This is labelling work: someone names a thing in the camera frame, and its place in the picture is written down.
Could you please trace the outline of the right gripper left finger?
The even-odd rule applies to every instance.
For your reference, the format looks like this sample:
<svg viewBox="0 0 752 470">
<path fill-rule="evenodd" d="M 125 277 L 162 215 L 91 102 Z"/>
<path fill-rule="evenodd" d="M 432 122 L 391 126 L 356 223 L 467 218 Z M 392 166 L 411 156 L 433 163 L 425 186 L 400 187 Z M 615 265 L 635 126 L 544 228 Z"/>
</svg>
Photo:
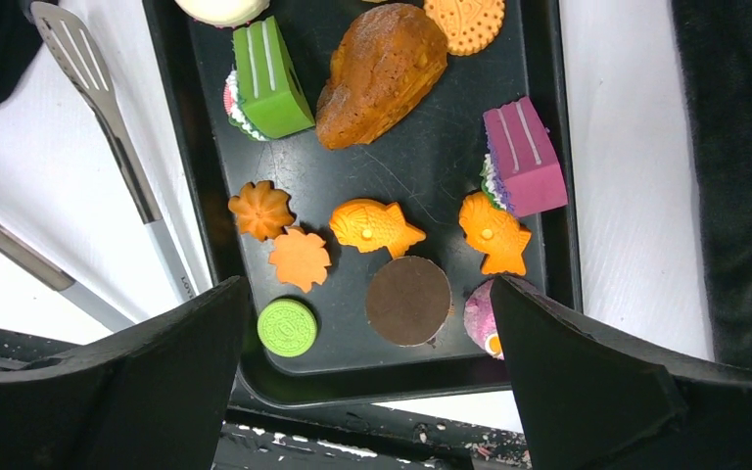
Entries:
<svg viewBox="0 0 752 470">
<path fill-rule="evenodd" d="M 247 279 L 94 343 L 0 370 L 0 469 L 208 469 L 250 312 Z"/>
</svg>

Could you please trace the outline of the metal serving tongs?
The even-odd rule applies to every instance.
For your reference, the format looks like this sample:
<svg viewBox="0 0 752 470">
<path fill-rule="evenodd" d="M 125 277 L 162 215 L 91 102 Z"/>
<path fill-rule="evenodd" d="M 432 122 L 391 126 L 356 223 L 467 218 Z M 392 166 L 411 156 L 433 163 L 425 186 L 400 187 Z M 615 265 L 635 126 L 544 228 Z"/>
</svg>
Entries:
<svg viewBox="0 0 752 470">
<path fill-rule="evenodd" d="M 31 1 L 28 8 L 41 39 L 94 113 L 172 292 L 179 303 L 185 303 L 196 295 L 194 283 L 137 156 L 99 46 L 84 22 L 70 11 L 47 1 Z M 1 224 L 0 253 L 108 330 L 115 333 L 136 323 Z"/>
</svg>

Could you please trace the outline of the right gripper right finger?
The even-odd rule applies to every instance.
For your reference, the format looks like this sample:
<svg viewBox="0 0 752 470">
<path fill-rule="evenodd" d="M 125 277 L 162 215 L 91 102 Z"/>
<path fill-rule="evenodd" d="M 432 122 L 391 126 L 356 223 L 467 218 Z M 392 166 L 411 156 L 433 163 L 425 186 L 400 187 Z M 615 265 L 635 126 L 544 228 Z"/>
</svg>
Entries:
<svg viewBox="0 0 752 470">
<path fill-rule="evenodd" d="M 537 469 L 752 469 L 752 370 L 654 345 L 499 276 L 491 301 Z"/>
</svg>

